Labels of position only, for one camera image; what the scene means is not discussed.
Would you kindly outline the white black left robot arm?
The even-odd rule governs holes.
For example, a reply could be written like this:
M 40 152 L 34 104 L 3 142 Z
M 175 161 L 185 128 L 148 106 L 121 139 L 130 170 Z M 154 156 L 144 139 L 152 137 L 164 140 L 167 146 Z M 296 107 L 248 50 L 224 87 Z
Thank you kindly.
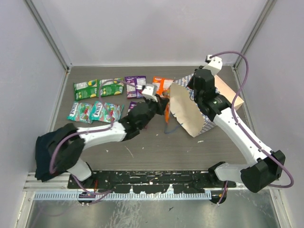
M 92 128 L 76 128 L 66 124 L 54 132 L 47 149 L 51 156 L 50 174 L 69 172 L 80 185 L 90 188 L 95 183 L 92 169 L 81 160 L 82 152 L 88 148 L 111 142 L 128 141 L 140 134 L 155 115 L 164 115 L 168 98 L 157 97 L 156 101 L 145 99 L 119 121 Z

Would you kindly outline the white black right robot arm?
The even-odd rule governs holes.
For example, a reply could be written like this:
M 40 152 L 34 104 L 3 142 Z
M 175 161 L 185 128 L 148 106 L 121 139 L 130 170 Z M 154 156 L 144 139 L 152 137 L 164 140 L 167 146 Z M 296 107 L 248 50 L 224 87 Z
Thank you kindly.
M 211 71 L 195 69 L 187 86 L 193 90 L 194 102 L 200 112 L 229 136 L 247 162 L 245 165 L 220 162 L 212 166 L 208 175 L 210 185 L 219 187 L 225 181 L 238 182 L 257 193 L 278 180 L 282 174 L 285 155 L 260 142 L 233 112 L 228 99 L 216 91 L 215 77 Z

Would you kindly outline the teal mint candy packet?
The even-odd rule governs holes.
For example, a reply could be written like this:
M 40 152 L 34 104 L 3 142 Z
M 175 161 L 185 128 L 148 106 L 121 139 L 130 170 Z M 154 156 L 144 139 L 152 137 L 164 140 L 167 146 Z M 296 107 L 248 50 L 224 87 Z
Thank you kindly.
M 90 113 L 90 120 L 100 121 L 104 123 L 111 123 L 111 121 L 118 121 L 121 118 L 124 105 L 112 104 L 105 102 L 102 104 L 96 101 Z
M 74 101 L 67 119 L 74 122 L 91 124 L 93 122 L 90 117 L 92 108 L 92 104 Z

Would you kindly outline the checkered paper bag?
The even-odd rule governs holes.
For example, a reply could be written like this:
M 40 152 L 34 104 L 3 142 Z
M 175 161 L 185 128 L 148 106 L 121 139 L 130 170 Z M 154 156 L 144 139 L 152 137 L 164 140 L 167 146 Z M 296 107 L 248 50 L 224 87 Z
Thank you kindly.
M 170 86 L 170 112 L 179 124 L 192 137 L 196 137 L 216 127 L 216 124 L 200 112 L 197 104 L 193 101 L 192 90 L 187 87 L 193 74 L 175 80 Z M 223 95 L 232 103 L 236 93 L 217 75 L 214 76 L 216 92 Z M 244 104 L 238 96 L 234 103 L 235 111 Z

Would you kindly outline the green snack packet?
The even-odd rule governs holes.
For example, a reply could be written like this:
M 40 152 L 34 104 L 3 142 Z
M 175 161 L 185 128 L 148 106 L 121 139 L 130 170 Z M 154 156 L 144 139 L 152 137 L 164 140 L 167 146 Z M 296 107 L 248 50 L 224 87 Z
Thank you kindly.
M 73 83 L 75 101 L 97 97 L 98 80 Z
M 115 78 L 113 81 L 108 81 L 109 79 L 99 80 L 99 85 L 104 84 L 102 88 L 99 88 L 100 96 L 112 96 L 112 95 L 120 95 L 123 93 L 124 84 L 120 81 L 123 81 L 123 78 Z

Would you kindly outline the purple snack packet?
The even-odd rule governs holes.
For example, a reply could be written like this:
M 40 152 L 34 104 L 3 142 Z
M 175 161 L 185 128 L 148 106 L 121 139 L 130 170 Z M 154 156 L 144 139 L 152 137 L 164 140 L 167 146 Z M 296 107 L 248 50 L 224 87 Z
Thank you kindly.
M 126 94 L 128 99 L 143 98 L 140 86 L 146 84 L 146 76 L 126 76 Z
M 127 110 L 127 114 L 136 106 L 137 106 L 137 102 L 131 101 Z

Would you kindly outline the orange Fox's candy packet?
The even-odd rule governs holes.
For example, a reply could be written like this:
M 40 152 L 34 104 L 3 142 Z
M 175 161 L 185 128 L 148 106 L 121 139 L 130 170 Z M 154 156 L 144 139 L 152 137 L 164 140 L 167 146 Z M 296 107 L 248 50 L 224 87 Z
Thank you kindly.
M 170 104 L 168 103 L 166 105 L 165 111 L 164 111 L 164 119 L 166 124 L 169 123 L 169 119 L 170 119 Z

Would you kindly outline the orange snack packet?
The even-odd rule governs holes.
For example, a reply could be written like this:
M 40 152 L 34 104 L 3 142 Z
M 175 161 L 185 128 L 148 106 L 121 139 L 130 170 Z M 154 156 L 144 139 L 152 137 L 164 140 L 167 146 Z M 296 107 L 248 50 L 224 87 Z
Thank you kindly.
M 169 89 L 173 81 L 174 81 L 173 79 L 154 76 L 152 80 L 152 84 L 157 86 L 156 93 L 159 96 L 163 97 L 163 92 L 166 92 Z

